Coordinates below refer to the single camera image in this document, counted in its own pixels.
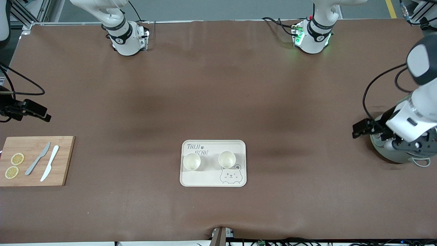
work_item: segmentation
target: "white plastic knife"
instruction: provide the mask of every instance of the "white plastic knife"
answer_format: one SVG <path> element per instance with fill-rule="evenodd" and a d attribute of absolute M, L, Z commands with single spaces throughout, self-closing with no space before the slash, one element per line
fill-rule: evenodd
<path fill-rule="evenodd" d="M 52 170 L 52 162 L 55 159 L 56 154 L 58 153 L 59 145 L 55 145 L 53 147 L 52 155 L 50 156 L 49 163 L 47 164 L 47 167 L 45 168 L 44 174 L 42 175 L 42 178 L 40 182 L 44 181 L 47 176 L 49 175 L 50 171 Z"/>
<path fill-rule="evenodd" d="M 24 175 L 28 176 L 32 173 L 33 169 L 35 168 L 36 164 L 38 163 L 38 161 L 43 158 L 45 156 L 45 154 L 47 154 L 47 152 L 49 151 L 50 148 L 50 142 L 47 143 L 47 145 L 44 147 L 44 149 L 41 151 L 41 154 L 39 154 L 39 156 L 36 158 L 36 160 L 32 163 L 32 165 L 26 170 L 26 172 L 24 173 Z"/>

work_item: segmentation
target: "paper cup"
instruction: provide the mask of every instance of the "paper cup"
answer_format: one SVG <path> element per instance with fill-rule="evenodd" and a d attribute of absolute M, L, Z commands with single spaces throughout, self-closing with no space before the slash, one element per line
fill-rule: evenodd
<path fill-rule="evenodd" d="M 184 167 L 190 171 L 194 171 L 200 166 L 200 156 L 198 154 L 187 154 L 184 157 Z"/>
<path fill-rule="evenodd" d="M 218 156 L 218 163 L 223 168 L 231 168 L 235 165 L 235 154 L 230 151 L 224 151 Z"/>

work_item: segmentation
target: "black cable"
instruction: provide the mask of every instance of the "black cable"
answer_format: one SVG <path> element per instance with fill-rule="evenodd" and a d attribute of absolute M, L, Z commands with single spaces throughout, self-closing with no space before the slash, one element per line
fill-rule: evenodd
<path fill-rule="evenodd" d="M 34 86 L 38 87 L 38 89 L 41 90 L 40 93 L 16 92 L 15 90 L 12 90 L 12 91 L 0 91 L 0 94 L 12 94 L 12 95 L 15 94 L 15 95 L 29 95 L 29 96 L 40 96 L 40 95 L 44 95 L 45 94 L 45 90 L 40 85 L 38 85 L 37 83 L 35 83 L 31 79 L 29 79 L 28 77 L 20 74 L 19 72 L 17 72 L 14 69 L 8 67 L 7 65 L 3 64 L 2 62 L 0 62 L 0 66 L 2 66 L 4 69 L 8 69 L 8 70 L 14 72 L 15 74 L 17 74 L 20 77 L 22 77 L 23 79 L 29 81 L 30 83 L 32 83 Z M 8 76 L 6 76 L 6 79 L 8 80 L 9 84 L 12 84 L 12 81 L 9 79 Z"/>
<path fill-rule="evenodd" d="M 394 239 L 390 239 L 389 241 L 382 243 L 381 245 L 386 245 L 386 244 L 390 243 L 391 241 L 394 241 Z"/>
<path fill-rule="evenodd" d="M 299 244 L 303 244 L 303 245 L 305 245 L 305 246 L 308 246 L 308 244 L 306 244 L 305 242 L 298 242 L 298 243 L 294 244 L 293 246 L 297 246 L 297 245 L 299 245 Z"/>
<path fill-rule="evenodd" d="M 275 23 L 276 25 L 281 25 L 279 22 L 277 22 L 276 20 L 274 20 L 274 19 L 272 19 L 272 18 L 270 18 L 270 17 L 264 17 L 264 18 L 262 18 L 262 20 L 270 20 L 270 21 L 272 21 L 273 23 Z M 288 27 L 288 28 L 291 28 L 291 25 L 284 25 L 283 24 L 283 26 L 285 26 L 285 27 Z"/>
<path fill-rule="evenodd" d="M 312 243 L 315 243 L 317 246 L 322 246 L 322 245 L 320 245 L 320 243 L 318 243 L 314 240 L 308 239 L 308 241 L 310 242 L 311 245 L 312 245 Z"/>
<path fill-rule="evenodd" d="M 366 112 L 367 116 L 368 116 L 371 120 L 374 120 L 374 118 L 370 115 L 370 113 L 369 113 L 369 111 L 367 110 L 367 107 L 366 107 L 366 96 L 367 96 L 367 92 L 369 91 L 369 88 L 372 86 L 372 84 L 373 84 L 375 81 L 377 81 L 377 80 L 378 80 L 380 77 L 382 77 L 384 74 L 387 74 L 387 73 L 389 73 L 389 72 L 391 72 L 391 71 L 393 71 L 393 70 L 395 70 L 395 69 L 398 69 L 398 68 L 400 68 L 400 67 L 403 67 L 403 66 L 405 66 L 405 65 L 406 65 L 406 63 L 401 64 L 401 65 L 398 65 L 398 66 L 395 66 L 395 67 L 392 67 L 392 68 L 386 70 L 385 72 L 382 72 L 381 74 L 379 74 L 378 76 L 376 76 L 376 78 L 374 78 L 374 79 L 369 83 L 369 85 L 367 86 L 366 90 L 364 91 L 364 95 L 363 95 L 363 109 L 364 109 L 364 111 Z"/>
<path fill-rule="evenodd" d="M 291 35 L 291 36 L 294 36 L 294 37 L 297 37 L 298 35 L 297 34 L 295 34 L 295 33 L 291 33 L 291 32 L 288 32 L 286 29 L 285 29 L 285 26 L 284 26 L 284 24 L 282 24 L 282 22 L 281 22 L 281 19 L 280 18 L 278 18 L 277 19 L 277 21 L 279 22 L 279 24 L 281 25 L 281 27 L 282 27 L 282 29 L 284 30 L 284 32 L 286 32 L 288 35 Z"/>
<path fill-rule="evenodd" d="M 429 243 L 432 243 L 432 244 L 436 245 L 435 241 L 437 241 L 437 239 L 431 239 L 430 241 L 425 242 L 425 243 L 423 243 L 422 245 L 425 246 L 425 245 L 427 245 L 427 244 L 429 244 Z"/>
<path fill-rule="evenodd" d="M 406 90 L 406 89 L 404 89 L 404 88 L 402 88 L 400 85 L 399 85 L 399 82 L 398 82 L 398 78 L 399 78 L 399 75 L 401 75 L 401 73 L 403 73 L 405 70 L 407 70 L 408 68 L 407 67 L 405 67 L 405 68 L 403 68 L 402 70 L 400 70 L 399 72 L 398 72 L 398 74 L 396 75 L 396 77 L 395 77 L 395 86 L 396 86 L 396 88 L 398 88 L 400 91 L 403 91 L 403 92 L 405 92 L 405 93 L 411 93 L 412 91 L 409 91 L 409 90 Z"/>
<path fill-rule="evenodd" d="M 273 23 L 275 23 L 276 25 L 280 25 L 281 27 L 282 27 L 282 29 L 284 30 L 284 32 L 286 32 L 288 35 L 291 35 L 291 36 L 294 36 L 294 37 L 297 37 L 298 35 L 297 34 L 294 34 L 294 33 L 291 33 L 291 32 L 288 32 L 285 28 L 287 27 L 287 28 L 291 28 L 291 25 L 284 25 L 282 22 L 281 22 L 281 19 L 280 18 L 278 18 L 277 19 L 277 21 L 275 21 L 274 19 L 272 19 L 272 18 L 270 18 L 270 17 L 264 17 L 264 18 L 262 18 L 263 20 L 270 20 L 270 21 L 272 21 Z"/>
<path fill-rule="evenodd" d="M 2 71 L 2 73 L 4 74 L 4 76 L 6 77 L 7 81 L 9 82 L 9 86 L 10 89 L 13 91 L 14 90 L 14 85 L 12 84 L 12 82 L 10 81 L 9 76 L 7 75 L 6 71 L 0 66 L 0 70 Z M 6 120 L 0 120 L 0 123 L 7 123 L 12 119 L 12 117 L 7 118 Z"/>
<path fill-rule="evenodd" d="M 134 7 L 134 5 L 131 3 L 131 1 L 128 1 L 128 2 L 129 2 L 129 4 L 132 6 L 132 8 L 134 9 L 135 13 L 137 14 L 137 16 L 138 16 L 138 21 L 143 21 L 143 20 L 141 19 L 141 17 L 139 16 L 138 11 L 137 11 L 136 8 Z"/>
<path fill-rule="evenodd" d="M 7 75 L 7 72 L 4 68 L 2 68 L 2 66 L 0 66 L 0 71 L 2 71 L 2 73 L 4 74 L 4 76 L 6 77 L 7 82 L 9 83 L 10 86 L 10 90 L 11 91 L 15 91 L 14 85 L 12 84 L 12 81 L 10 80 L 9 76 Z M 15 94 L 12 94 L 12 98 L 15 100 L 17 99 Z"/>

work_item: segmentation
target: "table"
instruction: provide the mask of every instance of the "table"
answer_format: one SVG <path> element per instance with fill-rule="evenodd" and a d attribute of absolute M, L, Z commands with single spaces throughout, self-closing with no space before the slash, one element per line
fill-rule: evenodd
<path fill-rule="evenodd" d="M 22 37 L 12 67 L 46 89 L 32 99 L 52 121 L 2 124 L 0 143 L 76 142 L 65 186 L 0 189 L 0 242 L 205 239 L 217 226 L 246 238 L 437 237 L 436 160 L 394 165 L 351 136 L 367 84 L 405 62 L 418 28 L 341 20 L 308 55 L 271 22 L 149 27 L 149 51 L 132 57 L 100 26 L 34 26 Z M 394 75 L 370 89 L 374 115 L 404 96 Z M 247 184 L 181 186 L 187 139 L 245 141 Z"/>

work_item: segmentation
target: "tray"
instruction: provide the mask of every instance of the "tray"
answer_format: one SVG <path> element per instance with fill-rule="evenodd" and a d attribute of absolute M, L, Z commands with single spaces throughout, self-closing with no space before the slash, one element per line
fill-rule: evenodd
<path fill-rule="evenodd" d="M 222 168 L 218 158 L 223 151 L 235 154 L 236 163 Z M 184 167 L 187 154 L 200 156 L 200 167 L 190 171 Z M 182 144 L 180 183 L 183 186 L 242 187 L 246 184 L 246 144 L 241 140 L 187 140 Z"/>

